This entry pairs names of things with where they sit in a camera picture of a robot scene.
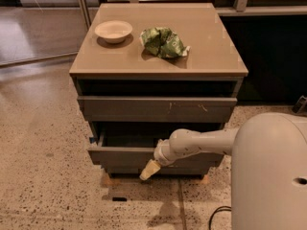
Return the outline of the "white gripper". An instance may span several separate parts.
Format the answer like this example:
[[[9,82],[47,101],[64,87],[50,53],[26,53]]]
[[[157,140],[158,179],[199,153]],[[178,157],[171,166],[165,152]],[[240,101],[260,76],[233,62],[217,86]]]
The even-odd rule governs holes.
[[[149,179],[152,175],[159,172],[162,167],[169,166],[174,163],[174,160],[167,156],[167,152],[169,151],[169,140],[159,140],[156,148],[153,152],[154,160],[150,160],[142,173],[139,175],[139,178],[143,181]]]

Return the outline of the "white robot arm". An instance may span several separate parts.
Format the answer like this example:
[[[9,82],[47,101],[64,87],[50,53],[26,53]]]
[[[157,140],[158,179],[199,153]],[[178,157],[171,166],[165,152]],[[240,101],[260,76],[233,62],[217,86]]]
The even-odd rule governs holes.
[[[232,230],[307,230],[307,118],[268,112],[238,128],[177,129],[140,178],[199,153],[231,157]]]

